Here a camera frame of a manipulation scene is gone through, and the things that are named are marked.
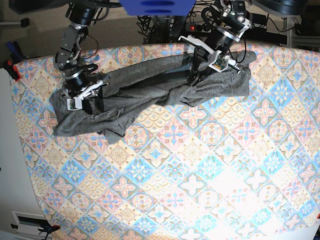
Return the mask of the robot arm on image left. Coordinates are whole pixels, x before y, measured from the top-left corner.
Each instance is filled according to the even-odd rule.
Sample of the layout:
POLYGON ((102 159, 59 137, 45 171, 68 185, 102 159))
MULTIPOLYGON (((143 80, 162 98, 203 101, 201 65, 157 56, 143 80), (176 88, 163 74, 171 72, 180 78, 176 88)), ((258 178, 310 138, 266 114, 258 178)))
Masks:
POLYGON ((95 63, 81 65, 81 46, 88 35, 88 26, 103 19, 102 10, 110 9, 109 0, 74 0, 70 2, 66 17, 70 25, 64 32, 62 44, 55 55, 54 67, 62 72, 65 79, 62 93, 66 96, 69 111, 83 110, 92 114, 90 98, 97 97, 102 80, 94 80, 92 73, 98 69, 95 63))

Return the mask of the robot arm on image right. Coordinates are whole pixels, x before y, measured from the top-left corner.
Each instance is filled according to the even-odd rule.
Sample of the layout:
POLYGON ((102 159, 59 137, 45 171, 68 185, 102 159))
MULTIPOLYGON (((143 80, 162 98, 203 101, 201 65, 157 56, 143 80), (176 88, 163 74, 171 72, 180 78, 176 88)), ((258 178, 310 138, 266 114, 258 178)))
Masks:
POLYGON ((231 68, 238 74, 241 72, 238 67, 240 61, 233 58, 230 48, 251 28, 253 18, 252 14, 246 11, 243 0, 220 0, 215 4, 215 8, 204 8, 201 17, 210 30, 205 41, 191 35, 180 36, 178 39, 194 46, 188 79, 190 86, 200 82, 211 71, 221 73, 231 68))

